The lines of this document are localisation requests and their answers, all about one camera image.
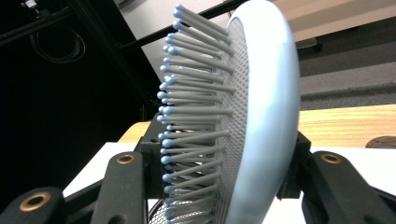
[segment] table surface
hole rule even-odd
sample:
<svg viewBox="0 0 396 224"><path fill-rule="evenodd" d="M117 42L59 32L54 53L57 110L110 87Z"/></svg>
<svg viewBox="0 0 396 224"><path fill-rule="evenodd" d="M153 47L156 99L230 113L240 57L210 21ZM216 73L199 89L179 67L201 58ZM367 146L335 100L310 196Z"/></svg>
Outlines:
<svg viewBox="0 0 396 224"><path fill-rule="evenodd" d="M137 143L150 121L134 124L120 139ZM373 105L300 112L299 131L312 147L365 147L373 138L396 136L396 105Z"/></svg>

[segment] brass ring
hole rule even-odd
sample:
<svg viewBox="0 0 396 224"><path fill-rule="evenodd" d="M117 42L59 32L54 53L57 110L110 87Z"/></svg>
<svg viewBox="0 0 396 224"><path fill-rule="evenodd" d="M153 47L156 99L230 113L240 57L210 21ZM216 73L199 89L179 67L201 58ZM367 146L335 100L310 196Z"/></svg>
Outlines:
<svg viewBox="0 0 396 224"><path fill-rule="evenodd" d="M338 164L341 163L341 159L333 154L323 154L320 156L324 161L332 164Z"/></svg>
<svg viewBox="0 0 396 224"><path fill-rule="evenodd" d="M23 200L20 204L22 212L31 212L40 208L50 200L50 194L46 191L35 193L34 195Z"/></svg>
<svg viewBox="0 0 396 224"><path fill-rule="evenodd" d="M134 155L126 154L117 158L117 162L120 164L126 164L132 161L134 161Z"/></svg>

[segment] perforated pad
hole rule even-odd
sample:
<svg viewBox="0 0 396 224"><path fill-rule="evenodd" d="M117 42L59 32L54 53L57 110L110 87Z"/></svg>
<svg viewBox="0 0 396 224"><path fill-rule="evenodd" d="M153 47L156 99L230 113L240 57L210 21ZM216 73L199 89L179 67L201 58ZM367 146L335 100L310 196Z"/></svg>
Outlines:
<svg viewBox="0 0 396 224"><path fill-rule="evenodd" d="M248 114L249 69L244 28L242 22L234 18L227 29L230 31L230 37L233 40L231 47L235 50L235 54L231 58L224 54L221 60L231 65L234 68L234 73L230 76L223 72L225 78L223 85L235 87L235 93L223 93L224 99L219 105L219 107L231 108L233 115L223 116L217 127L218 130L230 130L231 136L220 138L218 141L220 146L226 146L226 151L221 156L223 164L220 168L218 199L214 207L214 223L225 223L227 217L244 150Z"/></svg>

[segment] brush head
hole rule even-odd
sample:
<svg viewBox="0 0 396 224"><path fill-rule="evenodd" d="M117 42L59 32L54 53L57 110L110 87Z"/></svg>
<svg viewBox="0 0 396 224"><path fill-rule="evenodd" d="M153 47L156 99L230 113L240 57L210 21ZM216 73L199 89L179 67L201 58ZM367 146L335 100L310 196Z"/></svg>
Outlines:
<svg viewBox="0 0 396 224"><path fill-rule="evenodd" d="M164 47L188 59L166 58L161 67L174 73L158 94L168 105L158 117L169 125L159 136L165 217L172 223L262 223L297 134L299 68L289 26L274 5L260 0L238 8L227 29L182 5L176 17L200 21L205 36L176 21L174 28L188 36L169 35L172 46ZM203 55L207 49L220 56Z"/></svg>

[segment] black cable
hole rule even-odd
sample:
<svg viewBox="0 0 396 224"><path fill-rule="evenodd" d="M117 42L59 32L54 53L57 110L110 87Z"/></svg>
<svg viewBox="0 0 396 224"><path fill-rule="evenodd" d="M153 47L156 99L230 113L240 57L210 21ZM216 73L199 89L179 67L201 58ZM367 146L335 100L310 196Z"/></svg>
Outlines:
<svg viewBox="0 0 396 224"><path fill-rule="evenodd" d="M30 43L32 44L33 50L45 60L52 63L73 63L82 58L85 54L85 43L84 40L75 31L69 29L75 38L75 48L67 55L63 57L53 57L45 52L40 45L39 32L30 35Z"/></svg>

